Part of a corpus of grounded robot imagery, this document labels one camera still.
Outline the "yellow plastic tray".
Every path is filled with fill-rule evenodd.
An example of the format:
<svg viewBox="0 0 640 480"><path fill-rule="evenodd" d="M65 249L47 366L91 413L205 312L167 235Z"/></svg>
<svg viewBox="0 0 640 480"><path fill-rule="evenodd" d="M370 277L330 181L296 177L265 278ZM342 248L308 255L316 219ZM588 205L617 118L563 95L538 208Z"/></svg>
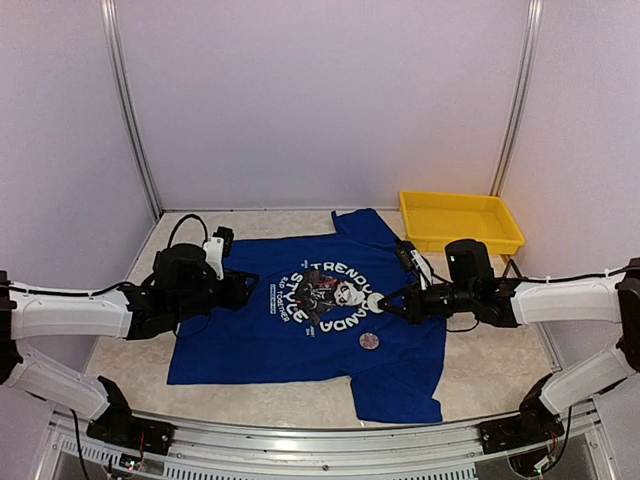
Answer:
<svg viewBox="0 0 640 480"><path fill-rule="evenodd" d="M442 252L460 239L474 239L493 255L512 256L526 243L499 197L401 191L400 210L406 237L419 250Z"/></svg>

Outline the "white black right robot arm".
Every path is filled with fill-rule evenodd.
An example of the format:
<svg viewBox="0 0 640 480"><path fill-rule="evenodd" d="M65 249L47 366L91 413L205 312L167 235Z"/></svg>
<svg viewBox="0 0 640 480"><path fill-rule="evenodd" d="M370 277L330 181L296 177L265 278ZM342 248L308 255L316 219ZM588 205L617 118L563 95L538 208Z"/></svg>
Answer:
<svg viewBox="0 0 640 480"><path fill-rule="evenodd" d="M586 360L538 381L522 400L511 433L535 442L551 419L639 372L639 262L617 270L567 278L498 277L485 261L449 255L447 282L422 281L378 301L381 310L411 324L430 316L470 313L498 328L563 321L618 324L621 337Z"/></svg>

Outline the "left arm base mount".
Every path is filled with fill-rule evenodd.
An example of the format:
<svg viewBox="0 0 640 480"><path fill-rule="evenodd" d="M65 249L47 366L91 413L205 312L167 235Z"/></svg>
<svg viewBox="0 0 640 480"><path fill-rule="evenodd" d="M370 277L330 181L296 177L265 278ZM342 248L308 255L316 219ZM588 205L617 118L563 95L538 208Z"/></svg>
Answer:
<svg viewBox="0 0 640 480"><path fill-rule="evenodd" d="M174 433L171 423L135 416L111 423L93 421L87 428L87 436L92 439L161 456L168 455Z"/></svg>

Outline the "round patterned brooch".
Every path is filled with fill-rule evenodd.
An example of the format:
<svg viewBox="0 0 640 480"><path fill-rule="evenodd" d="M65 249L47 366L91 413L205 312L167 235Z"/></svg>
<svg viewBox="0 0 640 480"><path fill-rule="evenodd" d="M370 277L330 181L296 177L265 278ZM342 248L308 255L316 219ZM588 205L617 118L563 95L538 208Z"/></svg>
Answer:
<svg viewBox="0 0 640 480"><path fill-rule="evenodd" d="M373 351L379 348L380 339L374 333L365 332L359 337L359 345L364 350Z"/></svg>

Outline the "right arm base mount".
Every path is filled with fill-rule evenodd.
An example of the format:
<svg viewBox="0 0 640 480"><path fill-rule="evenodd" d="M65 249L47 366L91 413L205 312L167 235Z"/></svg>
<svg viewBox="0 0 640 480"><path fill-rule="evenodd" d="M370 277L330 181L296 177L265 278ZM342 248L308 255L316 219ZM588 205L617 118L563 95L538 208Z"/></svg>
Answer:
<svg viewBox="0 0 640 480"><path fill-rule="evenodd" d="M559 418L539 420L525 415L515 415L481 422L478 433L484 454L518 449L562 436L564 426Z"/></svg>

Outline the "black brooch box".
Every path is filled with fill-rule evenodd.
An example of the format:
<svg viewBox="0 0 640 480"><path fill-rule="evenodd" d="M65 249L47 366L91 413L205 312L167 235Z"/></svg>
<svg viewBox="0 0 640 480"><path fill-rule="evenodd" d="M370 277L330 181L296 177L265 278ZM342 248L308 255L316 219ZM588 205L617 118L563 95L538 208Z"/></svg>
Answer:
<svg viewBox="0 0 640 480"><path fill-rule="evenodd" d="M517 265L516 261L513 258L511 257L508 258L502 273L502 277L503 278L507 278L507 277L522 278L523 277L519 266Z"/></svg>

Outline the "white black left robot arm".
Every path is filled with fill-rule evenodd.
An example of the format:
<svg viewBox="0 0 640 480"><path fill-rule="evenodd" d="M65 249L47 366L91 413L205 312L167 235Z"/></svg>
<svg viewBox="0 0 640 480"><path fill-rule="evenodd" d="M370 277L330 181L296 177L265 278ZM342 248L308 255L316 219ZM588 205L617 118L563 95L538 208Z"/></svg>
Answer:
<svg viewBox="0 0 640 480"><path fill-rule="evenodd" d="M244 307L259 278L227 270L184 274L163 286L150 278L97 292L54 292L1 280L1 383L54 401L100 426L115 442L133 443L140 424L117 384L88 377L28 344L43 336L101 336L138 341L174 331L215 308Z"/></svg>

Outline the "blue printed t-shirt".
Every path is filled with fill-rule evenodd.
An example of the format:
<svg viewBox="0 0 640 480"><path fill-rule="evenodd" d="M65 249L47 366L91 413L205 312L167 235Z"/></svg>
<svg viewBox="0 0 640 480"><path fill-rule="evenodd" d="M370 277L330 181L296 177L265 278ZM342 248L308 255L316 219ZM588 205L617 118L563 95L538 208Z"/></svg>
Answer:
<svg viewBox="0 0 640 480"><path fill-rule="evenodd" d="M435 390L446 331L435 316L412 325L374 314L372 293L411 283L396 256L396 235L379 214L333 214L330 234L239 240L227 267L258 274L249 303L184 322L167 381L240 385L349 377L358 418L378 423L438 423ZM376 334L373 351L359 345Z"/></svg>

